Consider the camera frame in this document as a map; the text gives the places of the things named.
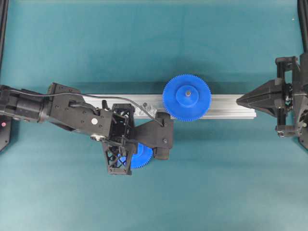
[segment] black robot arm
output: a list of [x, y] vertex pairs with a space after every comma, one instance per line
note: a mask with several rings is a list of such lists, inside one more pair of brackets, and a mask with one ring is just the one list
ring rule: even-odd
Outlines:
[[[153, 149], [156, 159], [169, 158], [173, 145], [173, 120], [164, 112], [138, 127], [135, 108], [130, 103], [114, 104], [110, 109], [85, 102], [79, 90], [53, 83], [47, 95], [0, 85], [0, 115], [25, 122], [49, 121], [65, 130], [83, 133], [101, 142], [110, 174], [131, 175], [130, 162], [138, 143]], [[0, 132], [0, 140], [7, 139]]]

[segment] aluminum rail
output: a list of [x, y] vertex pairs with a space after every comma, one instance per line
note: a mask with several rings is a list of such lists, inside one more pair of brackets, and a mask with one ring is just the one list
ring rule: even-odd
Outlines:
[[[162, 103], [162, 95], [160, 94], [93, 94], [96, 96], [116, 96], [124, 97], [135, 101], [140, 106], [144, 107], [147, 112], [155, 116], [157, 111], [165, 111]], [[242, 95], [235, 94], [219, 94], [212, 95], [212, 103], [207, 113], [201, 119], [253, 119], [256, 112], [254, 109], [245, 108], [237, 105], [236, 99]], [[94, 107], [101, 108], [102, 100], [90, 97], [84, 97], [87, 103], [92, 104]], [[125, 103], [123, 100], [107, 99], [108, 107], [112, 108], [114, 103]], [[143, 111], [136, 108], [134, 117], [137, 119], [149, 118]]]

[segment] teal mat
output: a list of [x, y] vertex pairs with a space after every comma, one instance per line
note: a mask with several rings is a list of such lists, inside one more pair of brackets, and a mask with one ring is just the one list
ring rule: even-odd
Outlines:
[[[244, 93], [302, 52], [296, 1], [12, 0], [0, 83], [161, 93], [192, 73]], [[0, 230], [306, 230], [308, 155], [276, 119], [175, 122], [170, 160], [109, 176], [102, 148], [14, 123], [0, 155]]]

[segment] bolt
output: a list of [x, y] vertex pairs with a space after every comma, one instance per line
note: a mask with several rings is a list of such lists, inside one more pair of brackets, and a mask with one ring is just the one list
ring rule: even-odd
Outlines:
[[189, 97], [191, 94], [192, 94], [192, 92], [191, 92], [190, 90], [188, 90], [187, 92], [185, 92], [185, 95], [186, 95], [187, 97]]

